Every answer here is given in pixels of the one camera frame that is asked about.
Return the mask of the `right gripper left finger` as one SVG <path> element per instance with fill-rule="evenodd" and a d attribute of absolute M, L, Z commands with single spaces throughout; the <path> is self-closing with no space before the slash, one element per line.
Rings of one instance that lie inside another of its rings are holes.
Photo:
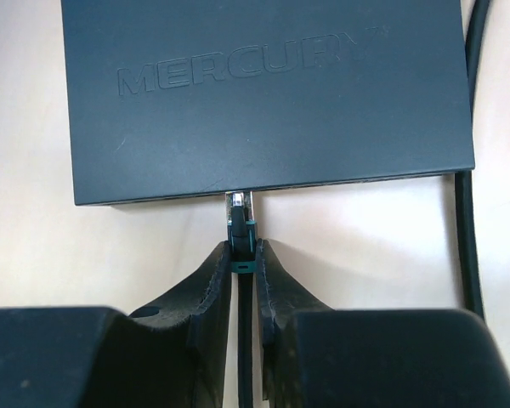
<path fill-rule="evenodd" d="M 160 297 L 108 307 L 0 309 L 0 407 L 220 407 L 230 246 Z"/>

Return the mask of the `black network switch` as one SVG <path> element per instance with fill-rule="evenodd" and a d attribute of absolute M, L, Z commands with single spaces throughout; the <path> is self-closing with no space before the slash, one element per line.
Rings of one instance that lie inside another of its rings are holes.
<path fill-rule="evenodd" d="M 74 199 L 470 170 L 458 1 L 64 1 Z"/>

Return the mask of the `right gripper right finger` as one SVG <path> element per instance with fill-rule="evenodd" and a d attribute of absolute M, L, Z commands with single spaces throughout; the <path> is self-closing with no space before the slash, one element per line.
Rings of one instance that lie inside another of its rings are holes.
<path fill-rule="evenodd" d="M 263 396 L 273 407 L 510 407 L 510 376 L 464 309 L 336 310 L 256 250 Z"/>

